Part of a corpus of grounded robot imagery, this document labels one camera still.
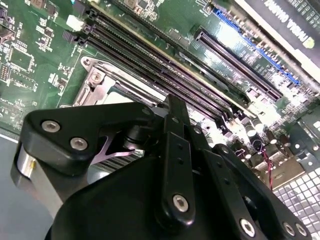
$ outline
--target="blue pcie slot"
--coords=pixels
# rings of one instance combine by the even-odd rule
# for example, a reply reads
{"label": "blue pcie slot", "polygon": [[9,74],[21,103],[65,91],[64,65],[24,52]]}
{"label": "blue pcie slot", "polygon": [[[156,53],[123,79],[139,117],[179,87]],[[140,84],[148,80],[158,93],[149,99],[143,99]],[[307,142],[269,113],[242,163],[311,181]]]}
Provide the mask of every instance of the blue pcie slot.
{"label": "blue pcie slot", "polygon": [[268,57],[264,50],[262,48],[257,47],[257,45],[255,45],[254,43],[252,43],[252,41],[248,38],[248,37],[244,37],[241,34],[241,29],[240,27],[238,27],[236,24],[234,24],[232,21],[230,21],[221,10],[219,10],[218,8],[215,8],[213,10],[213,13],[220,19],[222,20],[224,23],[226,23],[228,26],[230,26],[231,28],[233,28],[234,30],[236,30],[240,36],[242,37],[242,39],[244,39],[250,46],[254,47],[269,63],[271,63],[276,69],[278,69],[278,71],[280,71],[283,75],[285,75],[288,79],[290,79],[290,81],[292,81],[294,84],[299,85],[300,82],[296,79],[294,79],[294,77],[290,74],[290,73],[286,73],[285,71],[282,70],[281,66],[279,64],[277,64],[275,61],[273,61],[270,57]]}

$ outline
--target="electrolytic capacitor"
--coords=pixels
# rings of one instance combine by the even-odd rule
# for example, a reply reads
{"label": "electrolytic capacitor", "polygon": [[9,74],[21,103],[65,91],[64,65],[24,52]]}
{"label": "electrolytic capacitor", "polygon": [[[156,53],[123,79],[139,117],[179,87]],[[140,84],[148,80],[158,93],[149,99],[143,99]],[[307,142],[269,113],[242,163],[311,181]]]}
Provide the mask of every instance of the electrolytic capacitor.
{"label": "electrolytic capacitor", "polygon": [[258,152],[258,154],[261,154],[265,146],[262,139],[258,135],[256,135],[250,139],[250,142],[252,144],[252,147]]}
{"label": "electrolytic capacitor", "polygon": [[208,142],[210,148],[213,148],[215,146],[215,143],[214,143],[214,140],[212,139],[212,137],[208,136],[206,138],[206,141]]}
{"label": "electrolytic capacitor", "polygon": [[258,133],[262,133],[263,130],[264,130],[264,124],[261,122],[261,120],[259,118],[255,118],[252,120],[252,124],[255,128],[255,130],[258,132]]}
{"label": "electrolytic capacitor", "polygon": [[291,146],[291,143],[289,142],[288,137],[286,135],[284,135],[284,134],[280,135],[279,141],[285,147],[290,147]]}
{"label": "electrolytic capacitor", "polygon": [[256,129],[254,128],[254,126],[251,124],[251,122],[248,122],[245,126],[244,126],[245,132],[249,137],[253,137],[254,135],[257,134]]}
{"label": "electrolytic capacitor", "polygon": [[276,144],[277,143],[277,139],[276,139],[274,133],[271,130],[267,130],[265,132],[265,135],[266,135],[266,137],[268,138],[268,140],[269,140],[269,142],[271,144]]}

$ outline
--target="green circuit board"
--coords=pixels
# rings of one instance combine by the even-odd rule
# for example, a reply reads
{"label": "green circuit board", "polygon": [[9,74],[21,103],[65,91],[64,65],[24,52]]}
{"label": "green circuit board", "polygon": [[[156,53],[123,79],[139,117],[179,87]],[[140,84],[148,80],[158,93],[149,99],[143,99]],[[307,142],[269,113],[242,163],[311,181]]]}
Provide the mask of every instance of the green circuit board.
{"label": "green circuit board", "polygon": [[27,0],[0,4],[7,10],[0,24],[14,32],[0,45],[0,127],[18,134],[27,113],[57,108],[62,98],[72,104],[85,70],[76,67],[81,51],[62,39],[71,3],[47,1],[41,9]]}
{"label": "green circuit board", "polygon": [[[263,112],[265,116],[275,112],[280,116],[276,122],[281,126],[294,121],[307,111],[317,100],[315,93],[302,81],[296,93],[288,90],[290,81],[279,76],[265,58],[215,16],[208,9],[211,8],[208,4],[206,0],[104,0],[100,1],[99,7],[177,62],[190,67],[178,51],[156,33],[139,24],[122,8],[132,11],[135,17],[149,22],[206,63],[230,86],[244,92],[249,90],[251,86],[248,82],[197,44],[195,33],[199,27],[203,27],[280,91],[286,93],[276,103],[261,104],[263,96],[259,99],[253,98],[249,109],[251,112],[259,114],[263,112],[261,109],[267,109]],[[221,0],[219,5],[228,12],[228,1]],[[5,17],[0,19],[1,26],[14,33],[12,39],[0,44],[0,128],[18,134],[27,113],[37,109],[72,105],[87,74],[80,64],[81,56],[91,55],[98,59],[108,57],[93,48],[80,47],[62,38],[65,29],[71,30],[66,24],[68,16],[77,15],[69,0],[0,0],[0,7],[6,10]],[[290,66],[286,67],[300,81],[300,76],[290,69]],[[241,104],[234,93],[228,97]],[[293,98],[297,99],[295,104],[291,101]]]}

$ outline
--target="black connector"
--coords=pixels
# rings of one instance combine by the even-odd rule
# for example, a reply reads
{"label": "black connector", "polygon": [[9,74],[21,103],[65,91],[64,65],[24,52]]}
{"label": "black connector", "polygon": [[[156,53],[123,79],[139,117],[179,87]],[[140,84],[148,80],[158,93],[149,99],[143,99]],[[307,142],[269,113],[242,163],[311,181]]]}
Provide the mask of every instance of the black connector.
{"label": "black connector", "polygon": [[195,40],[205,49],[218,56],[222,61],[228,64],[230,68],[236,73],[239,73],[244,79],[263,92],[272,101],[276,102],[283,97],[283,94],[261,74],[232,51],[224,47],[214,36],[210,35],[203,28],[200,28],[197,31]]}

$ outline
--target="motherboard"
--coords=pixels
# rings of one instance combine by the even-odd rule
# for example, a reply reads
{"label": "motherboard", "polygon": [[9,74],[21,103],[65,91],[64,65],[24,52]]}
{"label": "motherboard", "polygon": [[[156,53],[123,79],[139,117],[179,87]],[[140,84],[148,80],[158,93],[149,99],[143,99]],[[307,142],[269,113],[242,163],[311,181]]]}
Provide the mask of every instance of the motherboard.
{"label": "motherboard", "polygon": [[262,149],[278,153],[273,168],[293,156],[290,130],[319,105],[320,84],[243,6],[1,0],[1,136],[18,139],[34,110],[127,101],[154,108],[174,94],[210,146],[228,144],[248,167],[270,172]]}

